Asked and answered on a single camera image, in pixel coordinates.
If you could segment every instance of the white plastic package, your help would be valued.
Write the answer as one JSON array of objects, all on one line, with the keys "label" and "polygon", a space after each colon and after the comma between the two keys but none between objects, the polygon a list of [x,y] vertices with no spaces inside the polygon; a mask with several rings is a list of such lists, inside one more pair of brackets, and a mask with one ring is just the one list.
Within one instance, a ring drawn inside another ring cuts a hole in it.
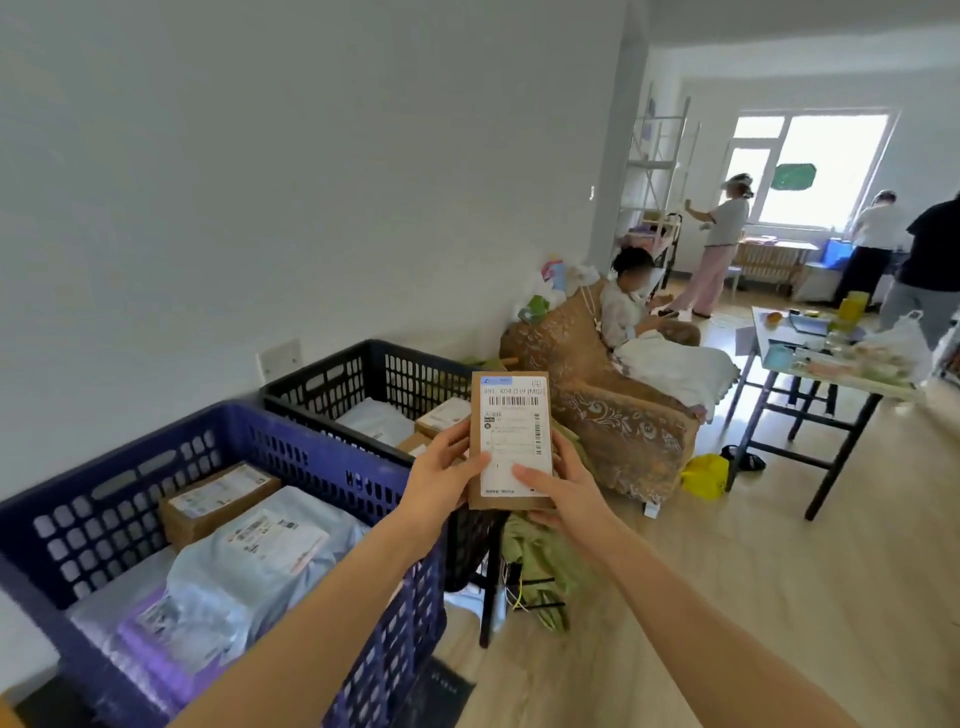
[{"label": "white plastic package", "polygon": [[175,716],[178,702],[160,685],[141,661],[118,640],[115,632],[121,621],[149,594],[163,586],[177,553],[164,548],[109,584],[85,596],[66,611],[67,617],[95,647],[130,678],[163,713]]},{"label": "white plastic package", "polygon": [[242,655],[312,590],[369,529],[287,486],[177,557],[167,593],[179,620],[202,625]]},{"label": "white plastic package", "polygon": [[350,409],[337,423],[391,447],[396,447],[414,433],[413,420],[404,417],[391,404],[369,397]]}]

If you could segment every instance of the white shirt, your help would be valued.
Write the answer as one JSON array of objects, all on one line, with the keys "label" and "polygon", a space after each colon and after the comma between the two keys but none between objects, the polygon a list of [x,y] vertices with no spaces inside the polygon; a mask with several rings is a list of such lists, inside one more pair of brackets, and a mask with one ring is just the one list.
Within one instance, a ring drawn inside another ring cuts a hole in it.
[{"label": "white shirt", "polygon": [[713,227],[707,233],[706,245],[736,245],[749,216],[750,203],[745,197],[727,200],[717,209],[711,210]]},{"label": "white shirt", "polygon": [[896,205],[874,205],[860,213],[854,223],[857,246],[894,251],[906,243],[906,221]]},{"label": "white shirt", "polygon": [[600,294],[600,335],[608,349],[636,339],[636,325],[647,316],[647,307],[620,290],[615,280]]}]

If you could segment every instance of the wall socket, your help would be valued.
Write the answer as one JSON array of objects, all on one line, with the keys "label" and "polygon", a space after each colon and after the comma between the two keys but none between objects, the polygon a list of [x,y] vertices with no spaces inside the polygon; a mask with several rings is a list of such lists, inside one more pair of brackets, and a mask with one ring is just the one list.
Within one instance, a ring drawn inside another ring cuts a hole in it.
[{"label": "wall socket", "polygon": [[291,339],[256,356],[260,379],[264,384],[292,374],[303,366],[303,351],[300,339]]}]

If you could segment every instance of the hair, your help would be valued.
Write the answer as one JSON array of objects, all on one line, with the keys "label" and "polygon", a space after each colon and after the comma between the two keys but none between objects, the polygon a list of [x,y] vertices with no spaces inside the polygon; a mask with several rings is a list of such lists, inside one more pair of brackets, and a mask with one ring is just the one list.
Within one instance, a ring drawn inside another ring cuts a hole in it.
[{"label": "hair", "polygon": [[733,175],[728,182],[736,184],[737,190],[740,192],[742,197],[747,198],[748,200],[754,196],[754,190],[750,188],[750,183],[754,180],[746,172],[741,172],[738,175]]},{"label": "hair", "polygon": [[618,278],[624,273],[653,267],[653,257],[642,248],[624,248],[613,259],[613,269]]}]

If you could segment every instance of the hand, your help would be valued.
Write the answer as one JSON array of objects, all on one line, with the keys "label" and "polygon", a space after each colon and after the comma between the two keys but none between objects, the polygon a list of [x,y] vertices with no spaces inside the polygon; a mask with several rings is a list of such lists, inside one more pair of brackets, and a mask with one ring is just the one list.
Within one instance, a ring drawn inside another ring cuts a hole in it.
[{"label": "hand", "polygon": [[607,505],[573,445],[557,430],[552,439],[554,468],[560,477],[521,465],[513,467],[517,480],[550,496],[557,506],[555,512],[531,511],[528,515],[532,521],[558,528],[584,556],[602,564],[611,538],[629,528]]},{"label": "hand", "polygon": [[444,521],[460,504],[467,481],[490,463],[488,452],[475,452],[466,463],[453,465],[470,447],[470,420],[446,429],[414,461],[400,505],[394,514],[409,526],[417,559],[440,538]]}]

